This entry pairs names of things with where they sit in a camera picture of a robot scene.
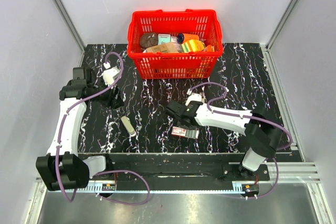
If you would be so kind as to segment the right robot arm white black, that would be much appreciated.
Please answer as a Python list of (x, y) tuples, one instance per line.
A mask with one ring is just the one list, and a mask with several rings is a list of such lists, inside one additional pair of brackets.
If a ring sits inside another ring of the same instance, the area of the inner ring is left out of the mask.
[(256, 176), (265, 160), (275, 157), (284, 133), (282, 126), (266, 119), (265, 110), (219, 108), (204, 103), (202, 96), (196, 93), (192, 93), (184, 104), (170, 101), (165, 112), (184, 127), (209, 126), (241, 134), (248, 149), (238, 171), (245, 180)]

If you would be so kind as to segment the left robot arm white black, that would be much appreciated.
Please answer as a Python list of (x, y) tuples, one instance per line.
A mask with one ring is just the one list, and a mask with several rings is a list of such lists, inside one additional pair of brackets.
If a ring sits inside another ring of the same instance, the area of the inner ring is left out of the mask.
[(78, 137), (88, 101), (117, 109), (123, 106), (120, 89), (114, 83), (120, 69), (104, 64), (101, 78), (91, 68), (73, 69), (73, 78), (59, 92), (60, 114), (54, 139), (45, 156), (36, 160), (36, 168), (49, 191), (85, 188), (97, 174), (101, 179), (112, 177), (114, 168), (105, 156), (81, 160)]

